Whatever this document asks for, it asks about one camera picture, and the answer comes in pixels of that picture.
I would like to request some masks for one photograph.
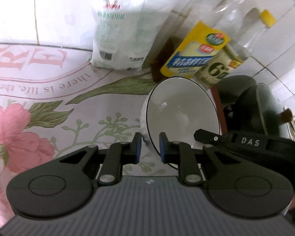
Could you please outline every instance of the yellow bottle cap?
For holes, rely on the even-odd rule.
[[[269,10],[264,10],[261,12],[260,18],[268,28],[272,27],[277,22]]]

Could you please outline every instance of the blue banner on label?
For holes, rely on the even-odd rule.
[[[180,56],[177,52],[168,62],[167,67],[197,67],[205,65],[213,56]]]

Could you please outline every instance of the white package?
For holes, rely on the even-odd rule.
[[[170,10],[145,0],[94,0],[95,67],[141,70]]]

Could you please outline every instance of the pink curved line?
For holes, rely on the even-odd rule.
[[[60,78],[49,78],[49,79],[45,79],[45,80],[30,80],[30,79],[21,79],[21,78],[7,78],[7,77],[0,77],[0,81],[13,81],[13,82],[25,82],[25,83],[47,83],[47,82],[52,82],[52,81],[56,81],[56,80],[61,80],[67,76],[70,76],[70,75],[73,75],[75,73],[77,73],[78,71],[81,71],[82,69],[84,69],[85,67],[91,65],[91,63],[88,63],[86,65],[82,65],[81,68],[79,68],[78,70],[76,69],[73,69],[69,72],[66,72],[65,74],[62,74],[62,75],[59,75],[57,77],[60,77]]]
[[[109,75],[111,72],[113,71],[113,69],[111,69],[105,76],[103,76],[101,79],[99,79],[97,82],[93,83],[92,85],[88,86],[87,88],[84,88],[82,90],[79,90],[77,92],[74,92],[74,93],[70,93],[68,95],[63,95],[63,96],[59,96],[59,97],[52,97],[52,98],[24,98],[24,97],[18,97],[18,96],[10,96],[10,95],[5,95],[5,94],[0,94],[0,96],[4,96],[4,97],[10,97],[10,98],[24,98],[24,99],[31,99],[31,100],[45,100],[45,99],[54,99],[54,98],[63,98],[63,97],[66,97],[66,96],[70,96],[70,95],[73,95],[73,94],[76,94],[76,93],[79,93],[83,90],[87,90],[88,88],[94,86],[95,84],[97,84],[99,81],[101,81],[102,79],[104,79],[107,75]]]

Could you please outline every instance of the wall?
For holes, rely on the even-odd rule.
[[[166,39],[165,30],[180,17],[189,0],[166,1],[173,8],[171,21],[158,35],[154,51]],[[252,58],[233,75],[249,75],[269,85],[295,115],[295,0],[255,0],[255,3],[260,9],[269,9],[278,22],[259,40]],[[0,0],[0,43],[91,50],[93,32],[91,0]]]

